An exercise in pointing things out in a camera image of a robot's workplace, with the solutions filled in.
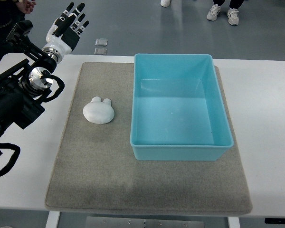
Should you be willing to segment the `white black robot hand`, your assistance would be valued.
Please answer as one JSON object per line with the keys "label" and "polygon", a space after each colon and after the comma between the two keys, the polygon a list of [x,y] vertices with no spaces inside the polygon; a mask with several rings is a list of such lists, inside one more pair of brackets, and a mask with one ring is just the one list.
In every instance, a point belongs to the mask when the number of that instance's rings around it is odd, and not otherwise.
{"label": "white black robot hand", "polygon": [[84,3],[77,7],[71,2],[52,24],[46,36],[46,45],[43,50],[53,50],[64,56],[71,53],[77,46],[81,34],[89,25],[88,20],[84,20]]}

